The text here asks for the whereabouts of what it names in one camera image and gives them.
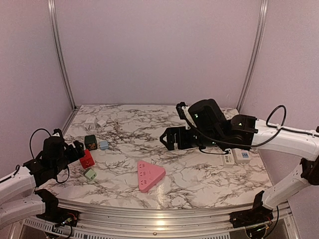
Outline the red cube socket adapter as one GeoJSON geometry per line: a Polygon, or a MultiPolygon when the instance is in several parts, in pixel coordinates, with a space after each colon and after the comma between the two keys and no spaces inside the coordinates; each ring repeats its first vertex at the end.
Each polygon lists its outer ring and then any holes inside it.
{"type": "Polygon", "coordinates": [[[95,165],[94,159],[88,149],[84,150],[84,156],[80,158],[79,161],[83,169],[87,169],[95,165]]]}

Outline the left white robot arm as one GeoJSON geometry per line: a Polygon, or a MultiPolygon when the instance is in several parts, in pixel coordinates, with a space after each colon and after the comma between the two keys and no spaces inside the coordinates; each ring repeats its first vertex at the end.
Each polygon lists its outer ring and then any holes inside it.
{"type": "Polygon", "coordinates": [[[57,222],[63,217],[58,199],[40,186],[57,180],[62,170],[85,155],[79,141],[67,144],[62,137],[45,139],[42,151],[32,160],[0,180],[0,227],[30,216],[45,216],[57,222]]]}

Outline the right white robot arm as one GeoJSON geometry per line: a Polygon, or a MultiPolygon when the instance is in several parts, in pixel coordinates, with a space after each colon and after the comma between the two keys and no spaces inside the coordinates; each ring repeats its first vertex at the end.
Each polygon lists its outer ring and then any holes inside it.
{"type": "Polygon", "coordinates": [[[254,207],[247,219],[259,222],[266,209],[272,210],[300,190],[319,184],[319,131],[285,127],[248,115],[227,119],[214,99],[201,100],[190,107],[184,102],[176,111],[185,126],[168,127],[160,142],[168,149],[206,148],[217,146],[228,149],[258,148],[301,157],[300,163],[283,180],[255,197],[254,207]]]}

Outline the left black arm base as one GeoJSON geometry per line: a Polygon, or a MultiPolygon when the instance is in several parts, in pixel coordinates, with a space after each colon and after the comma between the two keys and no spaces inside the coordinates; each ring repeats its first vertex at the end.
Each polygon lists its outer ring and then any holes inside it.
{"type": "Polygon", "coordinates": [[[63,226],[65,224],[72,227],[77,226],[79,211],[59,207],[59,200],[46,189],[36,190],[35,194],[38,195],[45,204],[44,212],[36,215],[37,218],[56,223],[57,226],[63,226]]]}

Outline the pink triangular power strip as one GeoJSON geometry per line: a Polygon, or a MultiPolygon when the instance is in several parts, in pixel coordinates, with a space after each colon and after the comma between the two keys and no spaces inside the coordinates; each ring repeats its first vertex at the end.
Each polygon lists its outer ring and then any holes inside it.
{"type": "Polygon", "coordinates": [[[163,167],[142,160],[137,163],[137,170],[139,190],[142,193],[148,192],[166,175],[163,167]]]}

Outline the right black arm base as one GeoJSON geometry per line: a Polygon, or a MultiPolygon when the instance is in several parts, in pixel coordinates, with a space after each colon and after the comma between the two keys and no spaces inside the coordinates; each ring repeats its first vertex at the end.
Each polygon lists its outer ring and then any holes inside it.
{"type": "Polygon", "coordinates": [[[273,210],[263,205],[262,197],[264,193],[265,191],[262,190],[255,196],[252,208],[229,214],[229,222],[233,225],[233,228],[251,226],[274,218],[273,210]]]}

